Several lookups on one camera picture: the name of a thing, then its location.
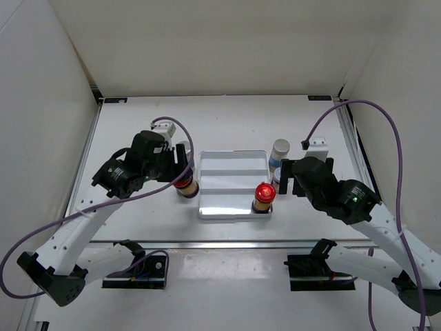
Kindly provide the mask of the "red-lid sauce jar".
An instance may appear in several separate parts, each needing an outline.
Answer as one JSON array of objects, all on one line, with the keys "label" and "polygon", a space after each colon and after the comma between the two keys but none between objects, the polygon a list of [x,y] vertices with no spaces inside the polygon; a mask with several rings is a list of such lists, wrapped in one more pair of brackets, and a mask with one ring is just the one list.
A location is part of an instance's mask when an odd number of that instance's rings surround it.
[{"label": "red-lid sauce jar", "polygon": [[276,198],[276,190],[270,183],[262,182],[259,184],[254,193],[252,202],[252,210],[258,214],[268,214],[271,212],[272,203]]},{"label": "red-lid sauce jar", "polygon": [[177,194],[186,199],[194,198],[199,192],[198,182],[193,177],[176,182],[174,187]]}]

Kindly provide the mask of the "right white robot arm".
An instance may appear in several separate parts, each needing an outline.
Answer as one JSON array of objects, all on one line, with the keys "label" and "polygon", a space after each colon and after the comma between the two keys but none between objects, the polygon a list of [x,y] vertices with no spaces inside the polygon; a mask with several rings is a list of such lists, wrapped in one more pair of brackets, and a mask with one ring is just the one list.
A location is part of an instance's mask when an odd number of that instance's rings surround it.
[{"label": "right white robot arm", "polygon": [[404,228],[380,197],[355,179],[337,180],[330,166],[315,157],[281,162],[280,193],[294,179],[293,194],[312,207],[369,237],[389,260],[354,253],[321,239],[310,252],[309,267],[324,276],[333,270],[379,285],[407,307],[433,316],[440,312],[440,255]]}]

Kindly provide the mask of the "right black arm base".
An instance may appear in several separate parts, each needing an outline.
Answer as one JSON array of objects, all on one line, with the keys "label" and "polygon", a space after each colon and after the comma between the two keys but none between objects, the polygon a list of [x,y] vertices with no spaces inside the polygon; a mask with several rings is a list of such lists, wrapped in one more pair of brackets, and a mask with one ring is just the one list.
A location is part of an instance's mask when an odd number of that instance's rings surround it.
[{"label": "right black arm base", "polygon": [[283,263],[288,268],[292,292],[328,292],[355,290],[356,278],[334,272],[326,260],[337,243],[321,239],[308,254],[289,254]]}]

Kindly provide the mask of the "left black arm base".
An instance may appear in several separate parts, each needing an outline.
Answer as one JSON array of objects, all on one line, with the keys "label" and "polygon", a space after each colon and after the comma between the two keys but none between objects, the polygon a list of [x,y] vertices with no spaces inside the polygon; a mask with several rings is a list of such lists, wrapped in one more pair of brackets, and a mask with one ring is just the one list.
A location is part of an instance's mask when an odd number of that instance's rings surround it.
[{"label": "left black arm base", "polygon": [[170,266],[170,256],[165,250],[146,252],[142,246],[134,241],[124,240],[121,244],[134,255],[133,263],[126,272],[115,272],[102,280],[103,289],[124,290],[164,290],[167,286],[167,276]]}]

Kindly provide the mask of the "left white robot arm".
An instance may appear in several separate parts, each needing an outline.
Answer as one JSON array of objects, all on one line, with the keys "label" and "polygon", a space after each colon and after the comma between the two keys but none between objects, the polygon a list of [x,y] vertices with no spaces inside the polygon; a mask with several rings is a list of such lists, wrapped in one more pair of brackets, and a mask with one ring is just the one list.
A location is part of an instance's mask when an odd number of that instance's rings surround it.
[{"label": "left white robot arm", "polygon": [[73,302],[84,287],[108,275],[142,273],[146,253],[129,239],[100,253],[86,246],[106,221],[147,181],[175,184],[192,173],[185,146],[172,146],[163,133],[143,130],[128,148],[115,152],[97,171],[77,211],[35,252],[24,252],[18,266],[59,307]]}]

